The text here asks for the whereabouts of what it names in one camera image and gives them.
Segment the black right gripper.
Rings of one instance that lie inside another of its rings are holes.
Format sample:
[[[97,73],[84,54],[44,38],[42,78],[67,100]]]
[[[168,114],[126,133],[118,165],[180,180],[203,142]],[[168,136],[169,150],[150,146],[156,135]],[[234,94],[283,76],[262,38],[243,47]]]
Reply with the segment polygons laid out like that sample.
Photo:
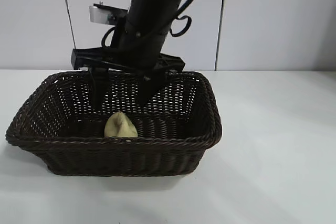
[[[145,75],[138,86],[137,104],[145,106],[167,84],[167,71],[181,72],[185,62],[176,56],[161,53],[167,34],[180,37],[185,29],[174,33],[171,23],[184,20],[185,16],[170,19],[165,30],[151,30],[142,34],[130,26],[126,16],[91,18],[95,23],[111,25],[103,35],[101,46],[96,48],[73,49],[71,65],[78,70],[88,67],[91,76],[92,105],[96,111],[111,106],[111,84],[114,71],[134,72]]]

